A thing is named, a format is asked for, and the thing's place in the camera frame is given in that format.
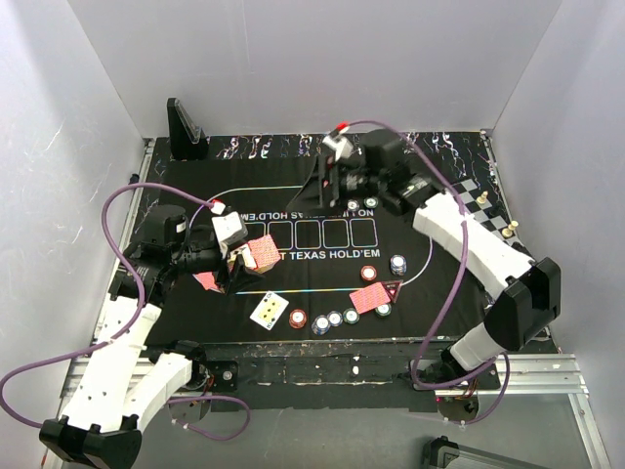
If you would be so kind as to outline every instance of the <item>red poker chip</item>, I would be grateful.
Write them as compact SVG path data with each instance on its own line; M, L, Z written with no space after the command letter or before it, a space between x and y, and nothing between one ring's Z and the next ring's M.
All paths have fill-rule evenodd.
M303 310L293 310L289 315L289 324L294 329L301 329L306 324L307 316Z
M365 281L375 280L375 277L377 276L378 272L373 266L364 266L362 269L360 269L360 277Z

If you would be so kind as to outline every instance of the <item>wall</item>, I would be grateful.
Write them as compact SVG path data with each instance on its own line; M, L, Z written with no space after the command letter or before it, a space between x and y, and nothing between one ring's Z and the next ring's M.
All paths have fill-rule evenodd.
M0 0L0 372L89 343L113 255L104 199L143 141L65 0ZM119 235L128 197L109 220ZM29 418L54 417L68 363L7 386ZM35 429L0 411L0 466L39 467Z
M494 132L523 241L562 267L574 352L613 467L625 467L625 4L564 0Z
M146 137L492 128L560 1L69 0Z

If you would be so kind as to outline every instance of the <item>poker table mat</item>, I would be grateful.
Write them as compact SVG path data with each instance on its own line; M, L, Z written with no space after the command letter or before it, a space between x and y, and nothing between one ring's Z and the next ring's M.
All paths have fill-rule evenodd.
M175 339L246 343L399 339L427 334L456 276L458 262L436 243L429 256L430 240L382 206L369 210L360 201L359 210L327 219L285 212L298 191L291 187L305 182L312 165L313 158L168 162L164 184L204 199L218 195L244 217L250 238L272 234L283 260L249 291L230 296L205 290L193 276L181 277L146 340L148 345ZM161 192L158 203L182 205L189 216L197 209L168 192ZM208 210L202 210L195 223L209 221ZM389 268L395 254L407 261L403 280L421 274L401 289L388 317L378 318L369 312L356 324L331 327L322 336L313 334L314 318L352 306L351 291L368 284L360 278L363 266L375 267L376 281L398 279ZM271 331L250 320L268 290L289 302ZM466 273L437 335L454 337L467 332L482 320L484 301L478 281ZM289 312L294 309L308 315L301 329L289 325Z

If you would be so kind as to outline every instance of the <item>chess piece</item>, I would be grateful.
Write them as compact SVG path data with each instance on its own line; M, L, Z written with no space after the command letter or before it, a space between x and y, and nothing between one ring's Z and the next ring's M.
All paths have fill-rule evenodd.
M519 222L517 220L513 220L512 222L510 222L510 225L508 225L506 228L504 228L501 231L501 235L505 237L506 239L508 239L509 237L512 237L515 235L515 230L518 227L519 227Z
M487 203L488 201L488 191L484 191L481 193L481 195L477 198L478 204L482 205L484 203Z

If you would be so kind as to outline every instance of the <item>robotic hand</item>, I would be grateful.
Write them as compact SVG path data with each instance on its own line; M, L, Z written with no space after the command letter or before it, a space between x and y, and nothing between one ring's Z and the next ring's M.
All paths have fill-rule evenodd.
M167 294L183 274L214 272L225 293L248 286L263 276L246 266L247 230L237 212L216 201L212 226L188 227L185 210L155 206L146 215L139 239L124 256L146 289L146 304L126 334L113 332L137 307L139 291L120 264L104 304L100 342L61 418L43 422L39 439L58 457L101 469L132 467L147 424L179 389L197 389L207 381L211 363L203 347L178 341L154 359L151 371L130 391L133 370Z
M431 237L459 261L466 221L466 265L494 301L484 321L419 373L427 383L461 380L502 352L516 352L560 314L561 271L550 258L536 262L478 223L461 215L443 178L387 129L364 134L357 151L345 137L348 124L325 137L333 152L320 155L290 211L338 215L354 197L377 196L392 214ZM413 370L413 380L417 375Z

